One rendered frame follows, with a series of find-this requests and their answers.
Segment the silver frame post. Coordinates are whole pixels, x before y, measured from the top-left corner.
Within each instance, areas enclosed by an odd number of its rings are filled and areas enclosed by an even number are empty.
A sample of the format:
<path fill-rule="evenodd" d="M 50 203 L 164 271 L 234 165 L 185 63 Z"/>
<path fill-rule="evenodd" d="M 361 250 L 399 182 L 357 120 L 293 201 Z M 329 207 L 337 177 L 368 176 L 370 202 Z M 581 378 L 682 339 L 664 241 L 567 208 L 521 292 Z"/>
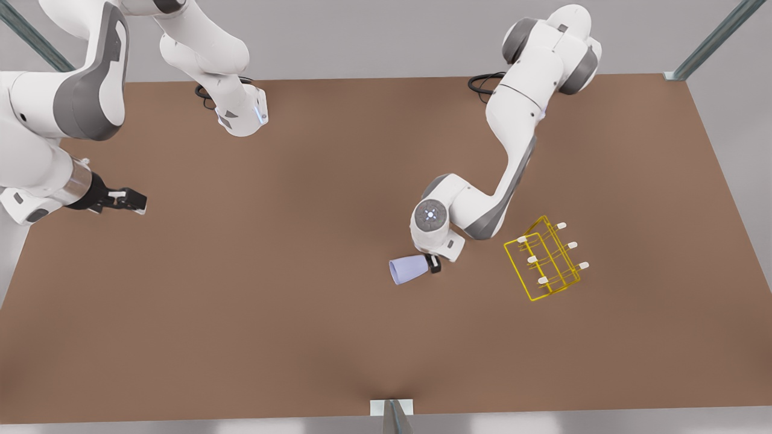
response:
<path fill-rule="evenodd" d="M 766 2 L 767 0 L 741 0 L 725 19 L 700 42 L 697 49 L 694 49 L 683 63 L 674 71 L 663 73 L 664 79 L 666 81 L 686 81 L 689 79 Z"/>
<path fill-rule="evenodd" d="M 0 20 L 55 71 L 75 70 L 75 67 L 8 0 L 0 0 Z"/>
<path fill-rule="evenodd" d="M 414 415 L 413 399 L 370 400 L 370 415 L 382 417 L 381 434 L 414 434 L 408 420 Z"/>

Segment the lavender cup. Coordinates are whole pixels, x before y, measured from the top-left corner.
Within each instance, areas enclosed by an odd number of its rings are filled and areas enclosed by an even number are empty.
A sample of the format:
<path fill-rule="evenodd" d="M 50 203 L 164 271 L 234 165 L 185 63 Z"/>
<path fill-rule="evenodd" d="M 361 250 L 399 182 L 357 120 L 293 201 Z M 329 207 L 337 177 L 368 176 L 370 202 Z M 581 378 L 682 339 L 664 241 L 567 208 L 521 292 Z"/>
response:
<path fill-rule="evenodd" d="M 414 278 L 420 277 L 420 275 L 427 274 L 429 271 L 428 256 L 426 254 L 392 259 L 388 264 L 392 280 L 397 285 L 407 283 Z"/>

